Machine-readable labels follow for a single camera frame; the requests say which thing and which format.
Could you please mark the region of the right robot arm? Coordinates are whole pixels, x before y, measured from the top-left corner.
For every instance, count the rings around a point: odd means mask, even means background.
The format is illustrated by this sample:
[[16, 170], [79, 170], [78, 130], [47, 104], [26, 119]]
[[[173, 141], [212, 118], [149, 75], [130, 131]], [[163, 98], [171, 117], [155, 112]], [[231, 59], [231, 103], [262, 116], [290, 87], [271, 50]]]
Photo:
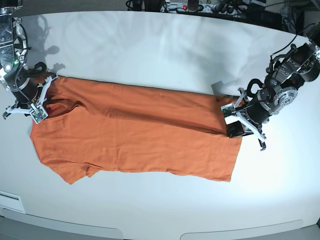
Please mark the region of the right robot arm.
[[36, 103], [41, 87], [33, 78], [43, 75], [47, 66], [38, 62], [28, 69], [29, 41], [20, 17], [13, 13], [23, 7], [22, 0], [0, 2], [0, 84], [22, 105]]

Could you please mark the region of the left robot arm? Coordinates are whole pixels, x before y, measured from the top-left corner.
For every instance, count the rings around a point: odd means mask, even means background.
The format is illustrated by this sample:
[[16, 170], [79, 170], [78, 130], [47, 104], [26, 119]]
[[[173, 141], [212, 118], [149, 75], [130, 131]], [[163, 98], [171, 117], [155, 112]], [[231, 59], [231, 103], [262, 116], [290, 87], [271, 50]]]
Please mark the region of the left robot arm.
[[295, 100], [304, 83], [320, 75], [320, 25], [312, 24], [306, 37], [308, 42], [300, 47], [290, 42], [287, 53], [273, 53], [264, 81], [253, 78], [246, 89], [238, 89], [235, 103], [221, 107], [225, 118], [236, 118], [226, 126], [229, 138], [256, 135], [263, 143], [262, 126]]

